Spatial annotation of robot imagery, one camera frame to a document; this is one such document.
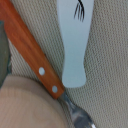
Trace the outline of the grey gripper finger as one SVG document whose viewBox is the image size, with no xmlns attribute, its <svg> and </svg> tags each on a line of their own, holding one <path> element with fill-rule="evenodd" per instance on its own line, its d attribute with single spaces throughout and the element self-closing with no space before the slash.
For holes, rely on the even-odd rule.
<svg viewBox="0 0 128 128">
<path fill-rule="evenodd" d="M 12 72 L 9 41 L 4 29 L 4 22 L 0 21 L 0 88 L 7 75 Z"/>
</svg>

